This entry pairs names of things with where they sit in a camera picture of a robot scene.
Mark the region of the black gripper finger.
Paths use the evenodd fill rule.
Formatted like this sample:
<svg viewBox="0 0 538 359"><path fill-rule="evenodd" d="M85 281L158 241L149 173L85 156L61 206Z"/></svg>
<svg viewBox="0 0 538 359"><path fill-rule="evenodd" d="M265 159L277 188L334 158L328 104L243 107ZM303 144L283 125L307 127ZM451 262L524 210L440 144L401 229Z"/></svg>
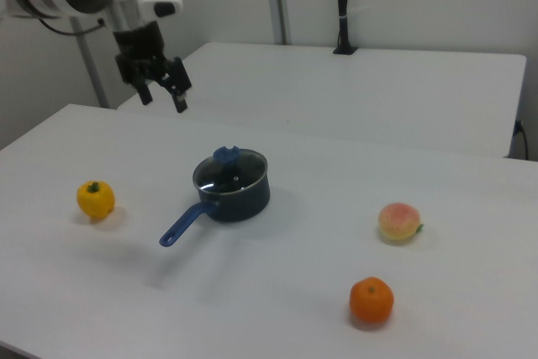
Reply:
<svg viewBox="0 0 538 359"><path fill-rule="evenodd" d="M166 61L160 85L170 93L176 111L179 114L184 112L187 109L186 94L192 83L179 57Z"/></svg>
<svg viewBox="0 0 538 359"><path fill-rule="evenodd" d="M136 90L143 105L149 104L152 101L152 96L146 82L146 69L143 63L131 60L121 54L116 55L115 60L123 83Z"/></svg>

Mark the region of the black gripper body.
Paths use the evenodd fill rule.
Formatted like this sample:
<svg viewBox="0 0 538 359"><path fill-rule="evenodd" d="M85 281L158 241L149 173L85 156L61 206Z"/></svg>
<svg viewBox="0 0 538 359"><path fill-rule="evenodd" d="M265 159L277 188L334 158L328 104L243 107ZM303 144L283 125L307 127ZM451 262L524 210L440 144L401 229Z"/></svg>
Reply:
<svg viewBox="0 0 538 359"><path fill-rule="evenodd" d="M116 62L124 82L160 82L175 77L173 63L164 55L164 40L156 21L135 30L113 32L113 37L119 47Z"/></svg>

